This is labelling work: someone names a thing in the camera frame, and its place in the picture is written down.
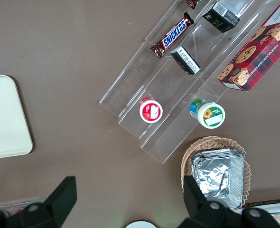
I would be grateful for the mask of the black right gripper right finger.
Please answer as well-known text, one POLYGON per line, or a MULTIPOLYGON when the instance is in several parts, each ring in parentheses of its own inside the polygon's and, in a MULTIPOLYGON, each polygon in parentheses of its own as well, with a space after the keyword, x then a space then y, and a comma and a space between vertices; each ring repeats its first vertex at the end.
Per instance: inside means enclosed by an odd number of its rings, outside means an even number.
POLYGON ((189 217, 181 228, 222 228, 225 222, 226 207, 220 202, 208 201, 192 176, 184 177, 184 203, 189 217))

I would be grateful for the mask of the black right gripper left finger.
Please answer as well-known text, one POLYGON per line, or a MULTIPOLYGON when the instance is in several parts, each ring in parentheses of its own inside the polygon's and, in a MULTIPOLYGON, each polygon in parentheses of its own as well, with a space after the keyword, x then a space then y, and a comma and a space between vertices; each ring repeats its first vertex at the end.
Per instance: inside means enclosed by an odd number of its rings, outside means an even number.
POLYGON ((43 203, 32 203, 18 214, 21 227, 60 228, 76 201, 76 178, 67 176, 43 203))

